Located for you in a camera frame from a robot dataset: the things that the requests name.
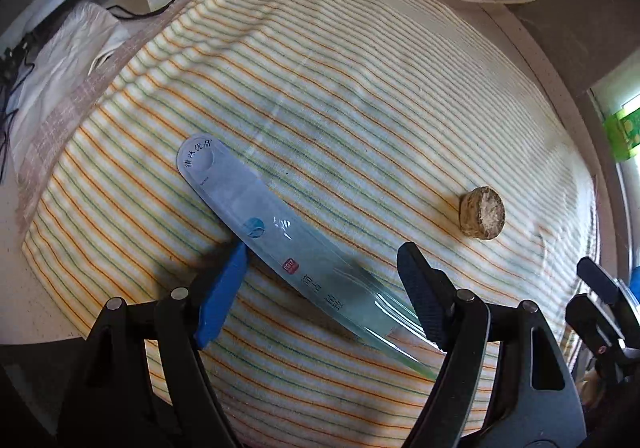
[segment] red square logo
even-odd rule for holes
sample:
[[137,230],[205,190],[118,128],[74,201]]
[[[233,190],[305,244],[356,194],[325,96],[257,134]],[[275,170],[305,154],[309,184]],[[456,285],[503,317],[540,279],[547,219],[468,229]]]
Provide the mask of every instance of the red square logo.
[[293,259],[287,259],[282,265],[282,268],[290,275],[293,275],[296,271],[298,271],[299,267],[300,265]]

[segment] cork stopper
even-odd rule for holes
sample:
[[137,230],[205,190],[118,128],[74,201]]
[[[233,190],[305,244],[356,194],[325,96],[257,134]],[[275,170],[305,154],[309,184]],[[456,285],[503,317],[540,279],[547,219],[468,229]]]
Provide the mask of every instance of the cork stopper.
[[480,186],[460,200],[460,229],[463,234],[488,241],[504,227],[504,205],[495,190]]

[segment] logo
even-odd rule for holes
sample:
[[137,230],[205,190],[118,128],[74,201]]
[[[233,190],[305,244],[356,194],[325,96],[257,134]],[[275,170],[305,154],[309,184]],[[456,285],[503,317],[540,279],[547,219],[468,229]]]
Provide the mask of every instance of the logo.
[[264,233],[264,223],[257,217],[251,217],[245,221],[242,225],[242,229],[244,230],[244,233],[249,235],[249,237],[257,239]]
[[282,265],[282,269],[284,269],[290,275],[293,275],[296,271],[298,271],[299,267],[300,265],[293,259],[287,259]]

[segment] striped tablecloth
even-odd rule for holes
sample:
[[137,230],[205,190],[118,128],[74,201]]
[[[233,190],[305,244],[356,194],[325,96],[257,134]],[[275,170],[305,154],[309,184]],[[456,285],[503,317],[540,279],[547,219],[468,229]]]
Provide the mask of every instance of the striped tablecloth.
[[[83,334],[109,297],[162,297],[229,239],[175,168],[197,132],[224,141],[404,301],[396,251],[413,241],[487,301],[537,301],[570,349],[564,306],[577,260],[594,252],[593,184],[538,89],[446,6],[193,0],[74,133],[24,241]],[[482,185],[507,215],[489,242],[458,229],[460,195]],[[496,354],[490,346],[469,430]],[[256,447],[400,446],[433,384],[359,344],[255,259],[203,359],[233,427]],[[151,343],[148,360],[165,396]]]

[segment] silver bolt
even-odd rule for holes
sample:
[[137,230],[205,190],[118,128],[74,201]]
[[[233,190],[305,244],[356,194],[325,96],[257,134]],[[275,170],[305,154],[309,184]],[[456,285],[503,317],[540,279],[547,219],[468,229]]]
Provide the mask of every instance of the silver bolt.
[[456,291],[456,297],[460,298],[463,302],[471,302],[476,295],[474,295],[468,289],[459,289]]
[[536,313],[538,311],[538,304],[531,301],[531,300],[523,300],[522,301],[522,308],[527,312],[527,313]]
[[121,305],[122,305],[122,298],[120,297],[113,297],[107,301],[107,309],[110,309],[110,311],[115,311],[116,309],[119,309]]
[[189,290],[186,287],[176,287],[171,292],[171,298],[174,300],[184,300],[189,296]]

